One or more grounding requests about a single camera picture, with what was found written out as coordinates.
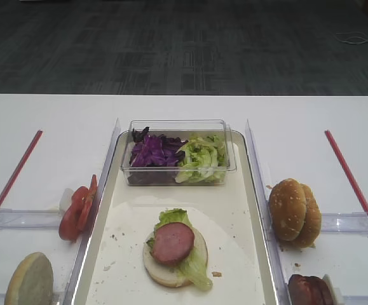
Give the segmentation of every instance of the white countertop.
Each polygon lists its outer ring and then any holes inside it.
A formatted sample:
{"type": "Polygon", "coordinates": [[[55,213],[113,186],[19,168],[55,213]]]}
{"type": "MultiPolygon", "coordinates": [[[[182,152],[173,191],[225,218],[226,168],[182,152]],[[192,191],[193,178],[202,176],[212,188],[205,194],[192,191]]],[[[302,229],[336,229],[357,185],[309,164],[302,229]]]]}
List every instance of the white countertop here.
{"type": "Polygon", "coordinates": [[[368,97],[0,95],[0,192],[43,132],[2,208],[58,206],[65,188],[100,175],[116,119],[224,119],[256,137],[265,183],[292,177],[332,212],[361,212],[329,145],[329,129],[368,201],[368,97]]]}

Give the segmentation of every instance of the plastic container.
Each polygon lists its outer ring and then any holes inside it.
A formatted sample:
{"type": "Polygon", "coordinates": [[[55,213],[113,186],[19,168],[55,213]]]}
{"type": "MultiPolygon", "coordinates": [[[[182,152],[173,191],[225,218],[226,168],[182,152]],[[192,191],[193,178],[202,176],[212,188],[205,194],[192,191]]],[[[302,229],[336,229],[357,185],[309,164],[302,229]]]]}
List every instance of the plastic container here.
{"type": "Polygon", "coordinates": [[[182,121],[132,121],[128,130],[128,138],[121,162],[127,184],[130,186],[216,186],[226,181],[226,174],[236,170],[235,154],[231,139],[230,127],[219,119],[210,120],[182,120],[182,121]],[[224,141],[224,163],[219,166],[208,167],[180,167],[180,166],[147,166],[132,167],[130,159],[135,146],[132,132],[142,131],[149,127],[148,135],[164,135],[179,137],[181,141],[198,137],[218,136],[224,141]],[[181,181],[182,176],[192,177],[181,181]]]}

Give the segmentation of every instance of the red stick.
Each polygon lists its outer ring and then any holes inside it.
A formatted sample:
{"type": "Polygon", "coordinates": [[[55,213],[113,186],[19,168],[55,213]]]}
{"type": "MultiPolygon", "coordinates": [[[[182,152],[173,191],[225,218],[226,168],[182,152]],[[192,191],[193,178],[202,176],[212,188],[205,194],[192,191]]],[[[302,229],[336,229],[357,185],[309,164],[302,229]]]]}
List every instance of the red stick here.
{"type": "Polygon", "coordinates": [[[42,134],[43,134],[42,130],[37,131],[36,135],[34,136],[33,140],[31,141],[30,145],[28,146],[27,150],[25,151],[25,153],[24,153],[23,157],[21,158],[20,162],[18,163],[17,167],[14,169],[14,172],[11,174],[10,179],[8,179],[8,181],[6,183],[6,186],[1,191],[1,194],[0,194],[0,206],[3,203],[4,199],[6,198],[9,190],[13,186],[14,181],[16,181],[16,178],[17,178],[18,174],[20,173],[20,171],[23,168],[25,162],[29,158],[32,150],[37,145],[37,142],[38,142],[39,138],[41,138],[42,134]]]}
{"type": "Polygon", "coordinates": [[[352,186],[357,199],[359,199],[360,204],[362,205],[363,210],[368,214],[368,203],[366,198],[364,197],[362,191],[359,188],[359,185],[357,184],[357,181],[355,180],[353,174],[351,173],[348,164],[346,163],[346,160],[343,158],[342,152],[339,150],[336,141],[334,137],[332,136],[331,132],[329,130],[325,131],[325,135],[328,138],[329,143],[332,146],[332,149],[335,152],[335,155],[337,159],[339,160],[339,163],[341,164],[344,173],[346,174],[347,178],[349,179],[350,185],[352,186]]]}

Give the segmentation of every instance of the white cord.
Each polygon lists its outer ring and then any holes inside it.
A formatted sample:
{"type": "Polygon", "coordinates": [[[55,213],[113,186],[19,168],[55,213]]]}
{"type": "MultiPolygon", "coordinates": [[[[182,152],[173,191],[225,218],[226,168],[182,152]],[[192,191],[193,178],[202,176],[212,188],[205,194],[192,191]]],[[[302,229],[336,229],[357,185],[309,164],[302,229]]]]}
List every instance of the white cord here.
{"type": "Polygon", "coordinates": [[[335,33],[334,37],[340,43],[347,43],[347,44],[365,44],[368,43],[368,36],[362,32],[344,32],[344,33],[335,33]],[[362,36],[349,36],[345,40],[339,39],[336,35],[351,35],[351,34],[360,34],[362,36]]]}

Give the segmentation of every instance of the bread slice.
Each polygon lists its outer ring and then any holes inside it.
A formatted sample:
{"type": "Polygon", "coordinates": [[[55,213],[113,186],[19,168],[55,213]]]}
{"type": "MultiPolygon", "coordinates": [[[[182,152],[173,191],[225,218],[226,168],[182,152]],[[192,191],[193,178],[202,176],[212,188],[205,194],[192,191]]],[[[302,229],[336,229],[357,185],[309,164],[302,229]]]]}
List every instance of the bread slice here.
{"type": "MultiPolygon", "coordinates": [[[[195,235],[194,247],[198,249],[202,259],[205,261],[205,264],[207,264],[208,248],[205,239],[197,229],[192,228],[192,230],[195,235]]],[[[146,241],[152,237],[154,237],[154,233],[151,233],[146,241]]],[[[157,283],[167,287],[181,287],[191,284],[185,276],[180,274],[177,268],[171,268],[156,262],[150,254],[150,247],[147,243],[144,243],[143,247],[143,260],[148,274],[157,283]]]]}
{"type": "Polygon", "coordinates": [[[302,186],[294,179],[282,180],[271,190],[268,203],[278,239],[294,240],[304,226],[306,214],[302,186]]]}
{"type": "Polygon", "coordinates": [[[306,200],[306,216],[304,226],[292,244],[299,248],[306,248],[313,244],[321,232],[322,215],[310,187],[301,184],[306,200]]]}
{"type": "Polygon", "coordinates": [[[52,305],[53,271],[41,252],[31,253],[17,266],[8,284],[4,305],[52,305]]]}

